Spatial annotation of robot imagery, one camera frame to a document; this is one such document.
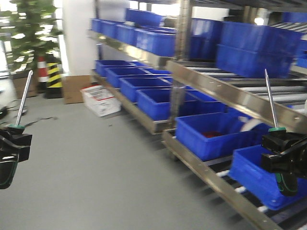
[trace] stainless steel shelf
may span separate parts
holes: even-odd
[[[235,5],[251,6],[255,8],[264,8],[270,11],[278,12],[307,12],[307,1],[305,0],[191,0],[194,4],[203,7],[211,5]]]
[[[259,119],[268,125],[274,125],[269,101],[259,95],[247,92],[238,87],[238,85],[241,85],[241,87],[248,87],[249,84],[265,86],[263,80],[219,79],[218,76],[212,77],[194,70],[197,69],[196,66],[197,63],[195,62],[176,63],[174,61],[169,61],[167,69],[173,73],[173,79],[175,81],[190,85],[230,107]],[[212,68],[213,64],[208,63],[208,67]],[[272,80],[272,86],[289,85],[307,85],[307,79]],[[288,131],[307,134],[306,115],[278,103],[275,103],[275,107],[278,121],[281,126],[286,127]]]
[[[163,144],[186,166],[188,166],[199,178],[201,178],[207,185],[209,185],[221,198],[223,198],[228,204],[230,204],[241,216],[246,218],[256,229],[259,230],[282,230],[283,225],[287,221],[291,221],[291,217],[296,214],[303,213],[307,208],[307,199],[288,206],[281,211],[267,210],[266,207],[259,208],[254,203],[254,199],[250,199],[246,196],[248,191],[244,194],[237,192],[236,188],[240,187],[238,183],[229,184],[225,179],[227,178],[227,167],[223,165],[223,174],[221,176],[218,171],[213,170],[213,167],[221,162],[229,162],[230,159],[215,159],[212,161],[202,162],[197,156],[183,146],[174,136],[173,131],[164,131]],[[306,215],[300,219],[296,219],[295,223],[298,226],[302,226],[307,222]]]
[[[166,62],[171,60],[172,57],[161,57],[156,54],[147,52],[145,50],[139,49],[135,46],[131,46],[129,44],[123,43],[119,40],[114,38],[110,38],[103,34],[97,33],[95,31],[89,30],[89,36],[94,39],[95,41],[105,44],[111,48],[116,49],[122,53],[127,54],[128,56],[147,64],[155,69],[165,69]]]
[[[299,66],[292,66],[291,71],[301,73],[307,76],[307,69]]]
[[[122,106],[134,116],[151,134],[162,133],[163,130],[169,129],[169,121],[154,121],[145,113],[143,113],[135,104],[129,101],[123,94],[121,94],[117,89],[110,85],[105,78],[101,77],[94,70],[92,71],[92,76],[94,79],[108,89],[121,103]]]

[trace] traffic cone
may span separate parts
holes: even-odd
[[[44,57],[38,57],[37,69],[38,69],[37,92],[44,93],[46,91],[46,85],[48,81],[47,66]]]
[[[45,98],[61,98],[62,97],[62,81],[59,73],[58,63],[47,63],[48,81],[45,92]]]

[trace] cable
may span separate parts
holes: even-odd
[[[35,123],[37,123],[37,122],[39,122],[39,121],[41,121],[41,120],[49,120],[49,119],[58,120],[58,117],[56,117],[56,116],[51,116],[51,117],[46,117],[46,118],[39,118],[39,119],[37,119],[36,121],[30,122],[30,123],[24,125],[24,127],[29,127],[29,126],[31,126],[31,125],[33,125],[33,124],[35,124]]]
[[[8,109],[8,111],[18,111],[19,108],[14,109],[14,108],[16,108],[16,107],[18,106],[18,103],[17,103],[16,105],[14,105],[14,106],[10,106],[10,104],[12,104],[13,102],[18,102],[18,101],[19,101],[18,99],[17,99],[17,100],[10,101],[10,102],[8,103],[8,105],[6,106],[7,109]]]
[[[39,122],[41,120],[50,120],[50,119],[58,120],[58,117],[57,116],[51,116],[51,117],[45,117],[45,118],[38,118],[36,121],[30,122],[30,123],[24,125],[24,127],[29,127],[29,126],[31,126],[31,125],[33,125],[33,124],[35,124],[35,123],[37,123],[37,122]],[[3,125],[3,124],[10,124],[10,123],[11,122],[8,122],[8,121],[2,122],[2,123],[0,123],[0,126]]]

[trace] shelf upright post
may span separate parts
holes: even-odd
[[[244,23],[255,23],[255,18],[257,17],[258,8],[245,6],[243,13],[243,22]]]
[[[191,0],[180,0],[180,15],[176,36],[175,59],[188,60],[190,49],[190,32],[192,24],[193,5]],[[184,104],[186,86],[176,80],[173,81],[171,92],[170,125],[175,127],[175,118],[180,106]]]
[[[147,3],[146,4],[146,10],[151,12],[152,11],[152,6],[153,5],[151,3]]]
[[[99,19],[99,0],[94,0],[94,11],[95,11],[95,18]],[[98,52],[98,60],[102,60],[103,52],[102,52],[102,43],[97,43],[97,52]]]

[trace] white box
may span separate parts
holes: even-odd
[[[100,85],[81,89],[84,105],[97,116],[106,116],[120,111],[121,103]]]

